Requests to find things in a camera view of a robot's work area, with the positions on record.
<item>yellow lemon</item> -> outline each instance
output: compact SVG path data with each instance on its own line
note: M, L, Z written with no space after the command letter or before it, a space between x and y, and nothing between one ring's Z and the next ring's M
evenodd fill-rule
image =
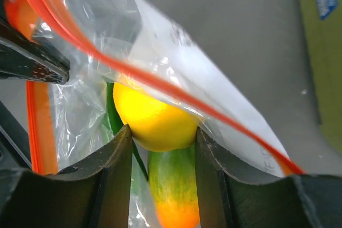
M113 98L122 122L147 150L166 152L194 143L197 123L189 113L120 83L114 84Z

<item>lemon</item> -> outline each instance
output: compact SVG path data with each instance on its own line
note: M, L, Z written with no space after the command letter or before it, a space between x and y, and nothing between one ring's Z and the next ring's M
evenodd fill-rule
M147 150L166 152L195 142L197 123L191 114L120 83L114 84L113 98L122 122Z

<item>green stem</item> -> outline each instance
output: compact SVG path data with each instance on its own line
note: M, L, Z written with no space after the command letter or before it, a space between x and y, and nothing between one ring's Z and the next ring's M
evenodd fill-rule
M115 107L115 103L113 100L113 88L114 88L114 83L107 83L107 113L108 113L109 124L111 126L111 129L114 135L116 135L119 132L119 130L122 128L123 123ZM134 141L133 141L133 155L135 156L141 171L143 172L146 180L148 181L149 177L147 175L144 162L142 158L140 157L138 148Z

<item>clear plastic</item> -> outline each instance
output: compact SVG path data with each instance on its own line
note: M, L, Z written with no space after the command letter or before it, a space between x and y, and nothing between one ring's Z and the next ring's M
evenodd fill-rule
M75 49L40 21L32 38L48 39L71 62L70 80L50 84L50 108L54 126L58 169L62 170L101 148L114 137L106 108L106 82L92 68L92 57ZM128 227L161 227L148 182L132 158Z
M233 118L287 157L284 147L261 114L177 23L146 0L63 0L63 4L88 40L102 53L182 88ZM263 148L245 134L95 59L91 65L108 81L126 85L133 81L141 91L195 113L202 121L200 126L230 152L260 170L284 176L275 159L268 161L272 169L265 166Z

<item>gray surface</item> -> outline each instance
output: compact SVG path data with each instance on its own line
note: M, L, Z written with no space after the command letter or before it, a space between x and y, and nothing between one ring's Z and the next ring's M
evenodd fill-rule
M150 0L175 19L264 115L306 172L342 174L319 131L298 0ZM22 82L0 100L25 124Z

